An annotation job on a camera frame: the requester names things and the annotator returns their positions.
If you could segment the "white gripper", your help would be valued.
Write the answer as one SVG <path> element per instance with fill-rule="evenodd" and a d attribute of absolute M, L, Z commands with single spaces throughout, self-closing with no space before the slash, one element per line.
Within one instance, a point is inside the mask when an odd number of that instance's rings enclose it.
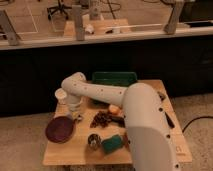
<path fill-rule="evenodd" d="M 72 119 L 77 119 L 81 114 L 82 99 L 77 96 L 69 96 L 67 98 L 67 106 L 71 113 Z"/>

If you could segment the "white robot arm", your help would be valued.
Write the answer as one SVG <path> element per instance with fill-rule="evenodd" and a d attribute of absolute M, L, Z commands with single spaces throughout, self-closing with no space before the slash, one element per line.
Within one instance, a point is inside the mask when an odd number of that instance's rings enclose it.
<path fill-rule="evenodd" d="M 82 96 L 122 108 L 133 167 L 136 171 L 181 171 L 165 110 L 157 91 L 146 83 L 119 87 L 86 82 L 77 72 L 61 83 L 74 107 Z"/>

